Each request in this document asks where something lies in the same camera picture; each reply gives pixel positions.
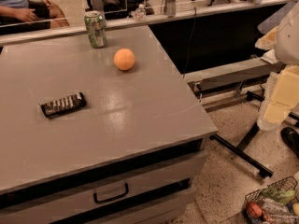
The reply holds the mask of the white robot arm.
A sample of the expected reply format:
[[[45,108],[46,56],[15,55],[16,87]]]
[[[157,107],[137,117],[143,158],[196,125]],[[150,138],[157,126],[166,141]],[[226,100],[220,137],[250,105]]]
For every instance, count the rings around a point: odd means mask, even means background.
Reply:
[[[255,44],[286,67],[271,72],[266,81],[257,125],[261,130],[276,129],[299,104],[299,4]]]

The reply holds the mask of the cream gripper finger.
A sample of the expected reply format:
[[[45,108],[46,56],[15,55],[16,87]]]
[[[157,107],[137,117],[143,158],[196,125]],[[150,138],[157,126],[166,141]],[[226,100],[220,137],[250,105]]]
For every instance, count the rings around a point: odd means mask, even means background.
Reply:
[[[299,104],[299,67],[288,65],[279,74],[272,72],[266,81],[258,127],[276,129]]]

